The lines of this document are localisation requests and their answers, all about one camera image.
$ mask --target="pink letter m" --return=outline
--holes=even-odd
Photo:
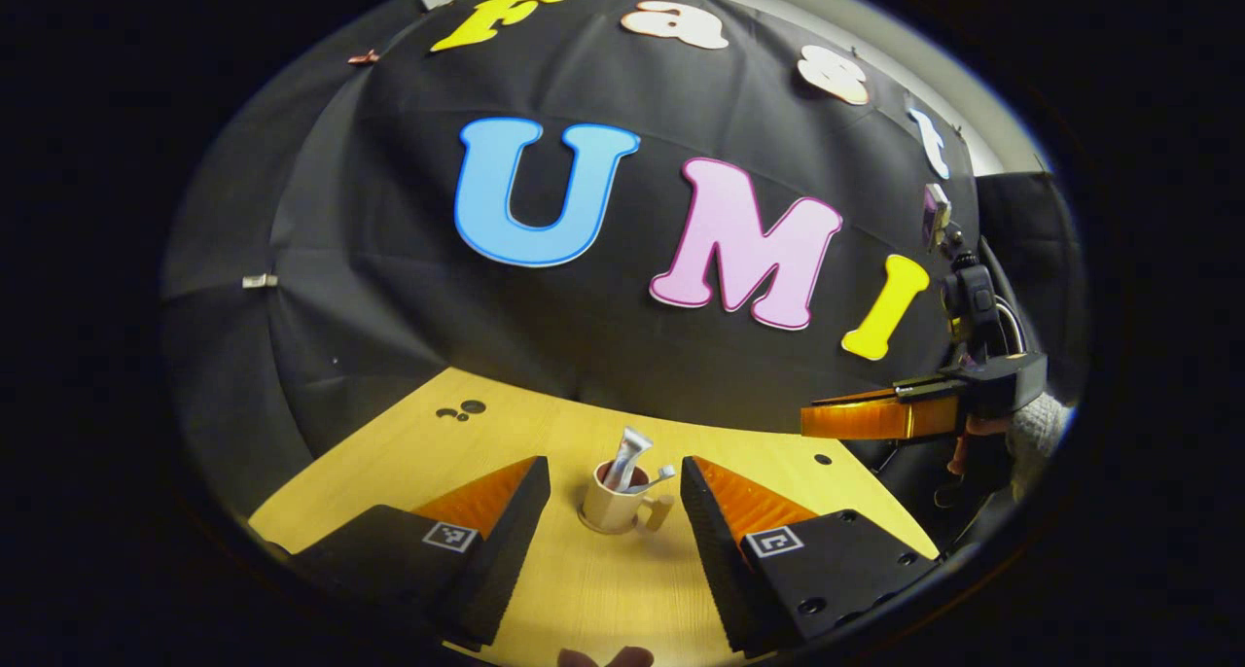
[[[693,185],[684,238],[670,271],[649,282],[649,294],[667,305],[703,307],[712,299],[705,276],[716,251],[727,312],[740,309],[777,271],[769,291],[752,304],[752,316],[779,330],[808,326],[808,302],[825,248],[843,225],[840,215],[817,198],[801,198],[762,234],[746,172],[716,158],[691,158],[684,163],[684,175]]]

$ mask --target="blue letter u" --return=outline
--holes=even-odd
[[[523,148],[540,139],[524,118],[484,118],[463,127],[462,173],[454,197],[458,234],[476,251],[502,264],[559,265],[588,251],[601,231],[619,158],[640,149],[635,132],[609,126],[571,126],[561,141],[575,151],[561,215],[530,228],[510,215],[510,188]]]

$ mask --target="toothpaste tube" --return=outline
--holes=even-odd
[[[605,482],[603,484],[606,489],[618,492],[630,487],[631,473],[635,472],[635,459],[650,448],[652,448],[652,442],[644,433],[631,427],[622,428],[622,442],[619,444],[619,454],[614,459],[614,464],[610,464],[609,473],[605,473]]]

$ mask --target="human hand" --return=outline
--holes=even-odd
[[[1007,431],[1007,427],[1011,427],[1011,416],[1000,416],[997,419],[980,419],[977,416],[970,414],[969,421],[965,423],[964,433],[955,442],[955,455],[946,464],[946,469],[952,475],[962,475],[964,460],[969,455],[969,436],[986,437],[991,433],[1003,433]]]
[[[624,647],[605,667],[652,667],[652,653],[641,647]],[[574,650],[563,648],[558,653],[558,667],[598,667],[591,657]]]

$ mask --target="white mug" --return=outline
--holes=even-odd
[[[635,526],[636,511],[640,505],[649,508],[649,521],[645,524],[650,531],[661,528],[662,521],[670,515],[675,506],[675,495],[664,494],[652,499],[644,493],[622,494],[605,487],[605,473],[609,472],[613,460],[598,464],[593,482],[588,485],[588,495],[579,508],[579,520],[601,534],[625,534]],[[644,485],[650,480],[649,473],[639,464],[631,473],[631,485]]]

